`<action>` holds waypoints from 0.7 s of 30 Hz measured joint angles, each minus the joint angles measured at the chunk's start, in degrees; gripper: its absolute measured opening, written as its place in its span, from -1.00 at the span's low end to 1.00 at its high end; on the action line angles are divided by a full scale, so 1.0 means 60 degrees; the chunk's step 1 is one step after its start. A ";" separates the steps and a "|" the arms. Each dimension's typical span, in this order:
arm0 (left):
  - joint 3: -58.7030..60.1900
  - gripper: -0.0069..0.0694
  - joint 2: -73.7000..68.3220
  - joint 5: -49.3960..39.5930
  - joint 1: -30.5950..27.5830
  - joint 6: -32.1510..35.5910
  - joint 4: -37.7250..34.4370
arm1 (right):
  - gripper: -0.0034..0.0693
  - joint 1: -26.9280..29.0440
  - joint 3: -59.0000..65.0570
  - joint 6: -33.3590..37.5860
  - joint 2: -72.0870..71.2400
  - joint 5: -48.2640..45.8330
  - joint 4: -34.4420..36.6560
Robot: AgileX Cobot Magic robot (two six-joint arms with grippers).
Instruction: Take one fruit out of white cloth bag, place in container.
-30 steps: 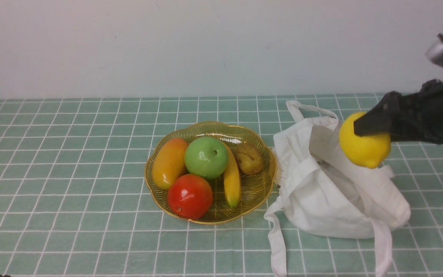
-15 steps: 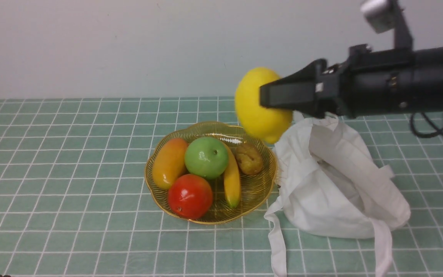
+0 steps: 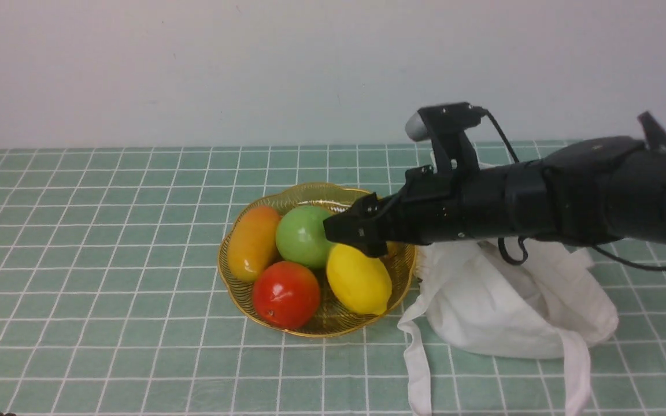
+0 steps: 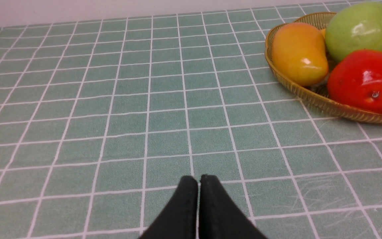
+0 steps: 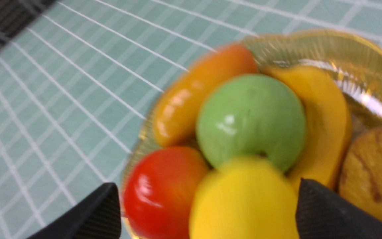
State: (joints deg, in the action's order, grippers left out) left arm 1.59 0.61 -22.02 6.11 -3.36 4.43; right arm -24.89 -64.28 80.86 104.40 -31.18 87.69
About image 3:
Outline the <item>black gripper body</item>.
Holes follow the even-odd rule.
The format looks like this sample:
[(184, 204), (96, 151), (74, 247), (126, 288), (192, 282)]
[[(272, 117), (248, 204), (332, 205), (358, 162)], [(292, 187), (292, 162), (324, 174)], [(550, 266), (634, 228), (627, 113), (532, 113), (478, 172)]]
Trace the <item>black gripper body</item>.
[(509, 172), (508, 165), (467, 174), (408, 169), (404, 186), (388, 199), (388, 239), (425, 246), (508, 237)]

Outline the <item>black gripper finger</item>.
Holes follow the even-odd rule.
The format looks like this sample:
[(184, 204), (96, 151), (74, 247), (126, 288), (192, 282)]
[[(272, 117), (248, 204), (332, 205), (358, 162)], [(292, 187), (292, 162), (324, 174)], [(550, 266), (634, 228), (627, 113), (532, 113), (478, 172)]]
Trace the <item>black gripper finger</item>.
[(388, 255), (387, 240), (373, 220), (335, 215), (323, 221), (325, 238), (356, 248), (363, 255), (378, 258)]

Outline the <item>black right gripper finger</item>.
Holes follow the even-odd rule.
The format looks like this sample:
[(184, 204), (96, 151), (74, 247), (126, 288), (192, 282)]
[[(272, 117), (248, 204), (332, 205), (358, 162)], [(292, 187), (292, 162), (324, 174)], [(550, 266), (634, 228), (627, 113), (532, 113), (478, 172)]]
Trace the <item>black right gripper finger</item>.
[(394, 195), (383, 196), (377, 193), (363, 195), (345, 210), (345, 218), (354, 221), (392, 221)]

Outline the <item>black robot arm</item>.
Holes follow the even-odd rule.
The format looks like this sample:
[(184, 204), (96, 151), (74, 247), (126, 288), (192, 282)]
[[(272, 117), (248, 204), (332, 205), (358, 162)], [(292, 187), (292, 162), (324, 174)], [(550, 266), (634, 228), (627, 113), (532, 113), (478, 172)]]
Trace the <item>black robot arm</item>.
[(392, 196), (363, 196), (325, 219), (326, 239), (368, 257), (384, 255), (387, 242), (666, 243), (666, 131), (649, 113), (639, 116), (644, 140), (582, 140), (542, 159), (481, 168), (466, 130), (490, 116), (470, 103), (418, 110), (405, 131), (430, 140), (434, 165), (409, 169)]

